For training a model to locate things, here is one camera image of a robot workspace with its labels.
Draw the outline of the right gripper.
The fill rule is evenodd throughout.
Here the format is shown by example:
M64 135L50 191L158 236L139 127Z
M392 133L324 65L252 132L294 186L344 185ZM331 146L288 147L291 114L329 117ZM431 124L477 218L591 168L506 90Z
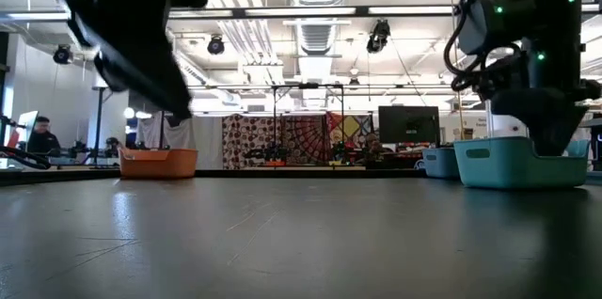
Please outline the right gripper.
M488 0L488 47L519 49L489 67L495 115L524 123L539 156L560 156L602 85L580 77L582 0Z

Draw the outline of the teal plastic basket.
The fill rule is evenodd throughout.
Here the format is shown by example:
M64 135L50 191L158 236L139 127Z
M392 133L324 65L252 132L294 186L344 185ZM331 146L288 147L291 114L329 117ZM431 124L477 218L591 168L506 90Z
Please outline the teal plastic basket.
M453 148L466 187L560 189L586 181L590 142L572 141L561 156L538 155L524 136L457 141Z

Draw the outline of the white round pillar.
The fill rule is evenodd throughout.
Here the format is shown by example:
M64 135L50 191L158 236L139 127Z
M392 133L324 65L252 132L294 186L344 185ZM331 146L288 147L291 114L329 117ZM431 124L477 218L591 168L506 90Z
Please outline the white round pillar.
M485 102L485 113L488 137L529 136L526 125L519 119L494 114L490 101Z

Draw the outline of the grey desk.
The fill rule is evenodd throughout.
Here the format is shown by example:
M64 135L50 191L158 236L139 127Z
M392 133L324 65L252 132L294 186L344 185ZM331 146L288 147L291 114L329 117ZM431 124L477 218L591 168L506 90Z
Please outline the grey desk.
M591 132L593 171L602 172L602 118L586 120L583 127Z

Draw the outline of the white hanging cloth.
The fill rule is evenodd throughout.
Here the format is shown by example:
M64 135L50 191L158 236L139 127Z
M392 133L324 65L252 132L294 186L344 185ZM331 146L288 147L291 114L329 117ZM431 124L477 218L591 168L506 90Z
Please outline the white hanging cloth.
M139 118L136 126L136 144L146 149L191 149L196 148L193 120L180 119L161 112L150 118Z

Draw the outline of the orange plastic basket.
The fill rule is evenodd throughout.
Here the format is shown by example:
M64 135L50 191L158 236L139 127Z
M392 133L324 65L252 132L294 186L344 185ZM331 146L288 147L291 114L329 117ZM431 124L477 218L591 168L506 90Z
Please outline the orange plastic basket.
M125 179L193 178L195 149L119 149L120 175Z

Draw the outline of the person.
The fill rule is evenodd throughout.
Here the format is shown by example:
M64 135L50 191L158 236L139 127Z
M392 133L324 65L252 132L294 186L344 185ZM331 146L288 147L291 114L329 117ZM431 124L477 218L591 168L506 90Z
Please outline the person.
M46 154L53 150L59 150L60 144L57 137L50 131L50 119L38 116L29 137L26 149L28 152Z
M392 149L385 148L376 134L367 134L365 136L364 163L374 163L382 161L387 153L392 153Z

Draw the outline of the small tilted monitor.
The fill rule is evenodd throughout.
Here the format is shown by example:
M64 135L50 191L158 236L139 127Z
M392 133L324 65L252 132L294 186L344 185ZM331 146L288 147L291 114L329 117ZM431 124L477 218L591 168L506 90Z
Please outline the small tilted monitor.
M15 128L19 135L19 142L29 141L31 134L34 132L38 116L38 111L30 111L20 114L17 120L17 126Z

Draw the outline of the dark blue plastic basket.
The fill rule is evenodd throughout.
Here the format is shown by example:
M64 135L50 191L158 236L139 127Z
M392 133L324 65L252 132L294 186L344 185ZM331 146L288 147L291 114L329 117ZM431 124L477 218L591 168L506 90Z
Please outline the dark blue plastic basket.
M459 179L460 173L454 148L424 149L424 170L429 178Z

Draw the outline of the brown dotted cloth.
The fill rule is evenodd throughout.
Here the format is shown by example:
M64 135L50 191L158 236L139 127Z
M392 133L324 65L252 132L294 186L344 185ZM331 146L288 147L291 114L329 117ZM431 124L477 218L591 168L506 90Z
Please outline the brown dotted cloth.
M273 142L274 130L280 134L278 119L231 115L222 118L222 161L224 169L243 169L263 165L263 158L246 158L254 149L267 149Z

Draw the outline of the large black monitor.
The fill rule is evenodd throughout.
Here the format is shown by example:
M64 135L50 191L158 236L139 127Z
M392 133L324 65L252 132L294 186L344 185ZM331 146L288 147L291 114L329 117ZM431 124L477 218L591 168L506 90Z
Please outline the large black monitor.
M380 106L379 139L383 144L440 144L439 110L436 106Z

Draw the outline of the red mandala cloth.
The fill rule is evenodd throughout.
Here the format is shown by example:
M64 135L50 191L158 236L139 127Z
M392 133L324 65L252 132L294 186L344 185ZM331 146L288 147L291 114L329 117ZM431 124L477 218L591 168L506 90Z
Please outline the red mandala cloth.
M281 144L288 165L324 165L328 152L325 115L280 118Z

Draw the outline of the colourful patchwork cloth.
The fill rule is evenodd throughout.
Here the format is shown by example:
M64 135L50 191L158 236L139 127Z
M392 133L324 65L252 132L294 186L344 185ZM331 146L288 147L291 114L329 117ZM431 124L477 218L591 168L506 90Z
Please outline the colourful patchwork cloth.
M363 149L368 141L368 136L376 134L372 114L343 115L327 113L326 138L331 145L344 142L347 147Z

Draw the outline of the black rig bar with lights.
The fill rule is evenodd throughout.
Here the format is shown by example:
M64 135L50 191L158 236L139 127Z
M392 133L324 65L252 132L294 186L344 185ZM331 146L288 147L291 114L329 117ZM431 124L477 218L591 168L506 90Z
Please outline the black rig bar with lights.
M243 19L303 19L303 18L402 18L446 17L458 12L456 6L343 6L343 7L264 7L173 9L170 20L243 20ZM70 18L67 11L0 11L0 23L56 23Z

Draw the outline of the black table mat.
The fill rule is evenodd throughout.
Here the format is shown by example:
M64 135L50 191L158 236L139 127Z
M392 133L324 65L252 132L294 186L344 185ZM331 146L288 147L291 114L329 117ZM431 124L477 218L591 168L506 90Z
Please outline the black table mat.
M602 299L602 187L423 179L0 188L0 299Z

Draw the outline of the silver ventilation duct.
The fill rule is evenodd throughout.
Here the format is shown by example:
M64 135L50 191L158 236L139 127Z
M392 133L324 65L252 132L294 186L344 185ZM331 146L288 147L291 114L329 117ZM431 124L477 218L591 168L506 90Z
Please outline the silver ventilation duct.
M345 0L290 0L294 7L323 8L342 6ZM299 19L295 36L298 71L305 83L321 84L328 79L332 68L332 49L338 27L333 18Z

